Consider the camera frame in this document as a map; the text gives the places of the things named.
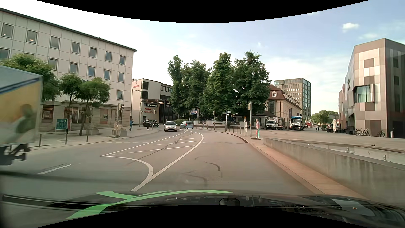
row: asphalt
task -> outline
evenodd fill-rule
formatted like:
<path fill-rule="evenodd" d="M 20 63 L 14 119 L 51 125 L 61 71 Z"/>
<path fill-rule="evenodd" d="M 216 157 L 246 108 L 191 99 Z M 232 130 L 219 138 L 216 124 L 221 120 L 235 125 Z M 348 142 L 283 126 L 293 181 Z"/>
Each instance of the asphalt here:
<path fill-rule="evenodd" d="M 199 129 L 29 152 L 0 167 L 4 194 L 65 200 L 99 191 L 234 189 L 311 194 L 296 179 L 234 135 Z M 21 207 L 5 208 L 6 215 Z"/>

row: pedestrian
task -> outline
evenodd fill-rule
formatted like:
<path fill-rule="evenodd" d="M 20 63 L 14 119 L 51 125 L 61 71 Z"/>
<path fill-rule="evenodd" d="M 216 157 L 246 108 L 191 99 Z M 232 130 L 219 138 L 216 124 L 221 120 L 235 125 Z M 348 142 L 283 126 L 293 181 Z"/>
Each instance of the pedestrian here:
<path fill-rule="evenodd" d="M 260 122 L 259 119 L 256 119 L 256 131 L 257 131 L 257 137 L 260 137 Z"/>
<path fill-rule="evenodd" d="M 134 120 L 133 120 L 133 119 L 131 119 L 131 120 L 129 121 L 129 126 L 130 126 L 129 130 L 132 129 L 132 124 L 134 124 Z"/>

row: schwaiberger sign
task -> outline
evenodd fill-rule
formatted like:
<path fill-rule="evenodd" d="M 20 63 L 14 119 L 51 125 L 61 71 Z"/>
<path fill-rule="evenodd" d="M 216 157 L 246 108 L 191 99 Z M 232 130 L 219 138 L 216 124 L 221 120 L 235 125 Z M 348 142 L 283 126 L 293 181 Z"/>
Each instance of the schwaiberger sign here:
<path fill-rule="evenodd" d="M 158 105 L 144 103 L 143 106 L 156 107 L 157 108 Z"/>

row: white truck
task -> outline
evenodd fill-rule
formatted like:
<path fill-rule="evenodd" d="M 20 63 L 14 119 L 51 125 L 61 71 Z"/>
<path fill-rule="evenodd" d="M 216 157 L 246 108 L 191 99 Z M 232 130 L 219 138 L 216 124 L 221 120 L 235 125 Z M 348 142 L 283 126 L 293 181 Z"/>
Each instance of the white truck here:
<path fill-rule="evenodd" d="M 302 116 L 292 116 L 290 119 L 290 126 L 288 127 L 290 130 L 299 130 L 303 131 L 305 128 L 305 123 L 303 123 Z"/>
<path fill-rule="evenodd" d="M 282 117 L 270 117 L 266 123 L 266 130 L 283 130 L 284 119 Z"/>
<path fill-rule="evenodd" d="M 26 160 L 35 142 L 43 87 L 42 76 L 27 71 L 0 66 L 0 76 L 0 166 L 7 166 Z"/>

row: bicycle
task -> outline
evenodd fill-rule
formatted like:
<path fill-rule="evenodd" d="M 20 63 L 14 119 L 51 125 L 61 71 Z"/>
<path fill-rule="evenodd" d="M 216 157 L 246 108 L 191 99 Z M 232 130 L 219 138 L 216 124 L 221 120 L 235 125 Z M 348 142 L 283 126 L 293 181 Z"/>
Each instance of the bicycle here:
<path fill-rule="evenodd" d="M 370 136 L 370 133 L 369 133 L 369 129 L 368 129 L 368 128 L 363 131 L 363 135 L 364 135 L 364 136 Z"/>
<path fill-rule="evenodd" d="M 384 137 L 384 136 L 385 136 L 384 131 L 380 131 L 377 133 L 377 137 Z"/>
<path fill-rule="evenodd" d="M 363 135 L 363 132 L 361 131 L 361 128 L 360 128 L 360 129 L 356 129 L 356 131 L 354 132 L 354 134 L 355 134 L 356 136 L 361 136 L 361 135 Z"/>

